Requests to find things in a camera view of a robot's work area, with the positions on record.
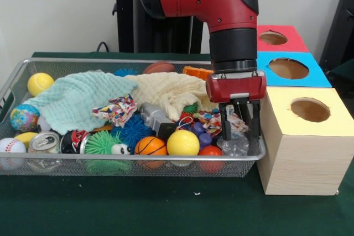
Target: yellow rubber ball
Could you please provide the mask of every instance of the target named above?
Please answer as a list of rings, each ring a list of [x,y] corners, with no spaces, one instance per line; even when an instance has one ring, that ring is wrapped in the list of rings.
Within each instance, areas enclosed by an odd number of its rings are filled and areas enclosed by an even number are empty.
[[[54,80],[51,76],[46,73],[37,73],[32,75],[27,82],[27,89],[29,93],[35,97],[38,94],[46,91],[52,84]]]
[[[17,135],[15,138],[20,140],[28,149],[29,148],[29,143],[30,141],[36,136],[38,135],[38,133],[35,132],[27,132],[27,133],[23,133],[20,135]]]
[[[167,140],[167,152],[172,156],[196,156],[199,152],[199,140],[190,131],[178,130]]]

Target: wire basket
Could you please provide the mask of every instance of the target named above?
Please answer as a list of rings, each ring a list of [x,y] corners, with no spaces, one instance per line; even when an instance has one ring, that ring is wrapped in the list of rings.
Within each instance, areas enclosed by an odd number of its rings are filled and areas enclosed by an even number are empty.
[[[117,69],[127,68],[142,73],[153,62],[157,61],[31,58],[20,62],[0,92],[0,139],[11,138],[16,134],[10,124],[10,112],[31,97],[27,90],[27,81],[31,75],[45,72],[56,80],[69,74],[92,70],[113,73]],[[210,62],[170,63],[178,73],[182,73],[184,66],[212,69]],[[251,106],[245,121],[251,117],[250,111]],[[262,136],[247,137],[248,154],[238,157],[0,153],[0,175],[244,177],[254,162],[266,154]],[[2,162],[13,167],[1,168]],[[161,167],[147,167],[156,163],[161,164]]]

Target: round hole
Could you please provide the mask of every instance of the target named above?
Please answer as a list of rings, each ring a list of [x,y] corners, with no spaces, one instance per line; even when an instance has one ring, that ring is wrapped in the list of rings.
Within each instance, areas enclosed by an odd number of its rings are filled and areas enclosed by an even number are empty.
[[[302,119],[314,123],[326,121],[331,115],[327,106],[312,98],[294,100],[291,104],[291,110]]]
[[[267,43],[267,44],[272,44],[272,45],[280,45],[280,44],[285,44],[288,41],[288,38],[285,37],[285,35],[277,32],[273,32],[271,30],[262,33],[259,38]]]
[[[274,59],[269,67],[279,77],[290,80],[301,80],[309,74],[309,69],[304,64],[289,58]]]

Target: green spiky ball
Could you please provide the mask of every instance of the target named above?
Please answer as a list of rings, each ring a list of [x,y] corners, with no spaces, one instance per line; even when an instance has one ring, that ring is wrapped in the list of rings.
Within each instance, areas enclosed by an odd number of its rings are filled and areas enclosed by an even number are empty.
[[[86,162],[87,171],[99,176],[119,176],[124,175],[133,167],[130,160],[88,160]]]
[[[194,103],[192,105],[188,105],[188,106],[184,107],[183,112],[190,113],[190,114],[194,114],[194,113],[198,112],[198,103]]]
[[[91,136],[85,146],[85,154],[112,154],[112,147],[115,144],[121,144],[122,141],[117,134],[111,136],[108,131],[100,131]]]

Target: yellow box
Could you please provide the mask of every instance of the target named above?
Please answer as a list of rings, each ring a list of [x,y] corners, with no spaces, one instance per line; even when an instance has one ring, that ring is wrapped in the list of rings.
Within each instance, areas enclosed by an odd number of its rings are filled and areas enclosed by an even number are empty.
[[[261,102],[266,195],[335,195],[354,155],[354,120],[334,88],[268,87]]]

